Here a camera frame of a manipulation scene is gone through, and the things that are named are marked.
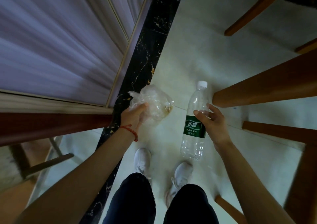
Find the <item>shoe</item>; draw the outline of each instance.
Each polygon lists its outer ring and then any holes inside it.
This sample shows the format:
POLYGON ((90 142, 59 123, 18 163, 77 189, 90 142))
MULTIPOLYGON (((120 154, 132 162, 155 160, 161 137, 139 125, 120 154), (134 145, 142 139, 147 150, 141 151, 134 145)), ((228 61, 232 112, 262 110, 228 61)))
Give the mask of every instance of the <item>shoe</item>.
POLYGON ((140 148, 134 155, 134 168, 138 173, 144 175, 147 179, 151 179, 149 176, 151 153, 146 148, 140 148))
POLYGON ((181 163, 175 170, 172 177, 172 187, 165 194, 165 203, 167 208, 170 206, 177 192, 186 184, 193 172, 193 166, 187 162, 181 163))

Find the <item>bottle cap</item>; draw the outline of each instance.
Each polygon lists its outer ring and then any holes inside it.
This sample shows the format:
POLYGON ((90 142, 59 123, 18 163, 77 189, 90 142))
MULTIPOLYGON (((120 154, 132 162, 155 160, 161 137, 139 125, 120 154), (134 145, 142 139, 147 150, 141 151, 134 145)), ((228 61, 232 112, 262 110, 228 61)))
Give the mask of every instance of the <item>bottle cap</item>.
POLYGON ((206 81, 198 81, 197 87, 205 87, 207 88, 208 83, 206 81))

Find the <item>clear plastic bag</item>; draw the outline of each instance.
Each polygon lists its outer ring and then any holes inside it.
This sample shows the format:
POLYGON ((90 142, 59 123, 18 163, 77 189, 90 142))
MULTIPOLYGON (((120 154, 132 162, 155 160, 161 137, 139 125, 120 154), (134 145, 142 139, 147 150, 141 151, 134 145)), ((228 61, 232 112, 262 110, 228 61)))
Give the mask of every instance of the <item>clear plastic bag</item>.
POLYGON ((141 89, 140 93, 129 91, 128 92, 133 99, 130 102, 130 107, 136 106, 148 102, 149 107, 145 111, 142 119, 146 119, 148 124, 158 124, 172 111, 174 101, 168 94, 160 90, 155 85, 147 85, 141 89))

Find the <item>tiled floor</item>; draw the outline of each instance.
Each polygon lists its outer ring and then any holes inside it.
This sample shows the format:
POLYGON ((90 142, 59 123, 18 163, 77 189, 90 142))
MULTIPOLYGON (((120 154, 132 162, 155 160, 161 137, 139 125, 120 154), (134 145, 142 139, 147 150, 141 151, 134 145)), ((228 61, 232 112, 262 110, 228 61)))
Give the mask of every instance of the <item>tiled floor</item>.
MULTIPOLYGON (((102 130, 103 128, 99 128, 63 136, 59 146, 61 152, 63 154, 73 153, 74 157, 42 171, 29 204, 94 153, 102 130)), ((55 151, 51 151, 49 159, 56 158, 55 151)))
MULTIPOLYGON (((316 37, 317 10, 277 0, 260 16, 234 34, 223 32, 257 0, 181 0, 151 84, 175 101, 175 108, 147 136, 125 153, 100 223, 121 182, 134 172, 133 157, 140 146, 152 153, 155 223, 163 223, 164 192, 182 161, 179 154, 186 109, 198 80, 212 93, 297 56, 293 49, 316 37)), ((283 205, 298 165, 303 144, 241 130, 244 120, 317 129, 317 98, 305 98, 221 109, 233 142, 261 181, 283 205)), ((204 159, 194 163, 191 183, 207 193, 220 223, 235 223, 214 201, 217 193, 241 210, 224 165, 209 137, 204 159)))

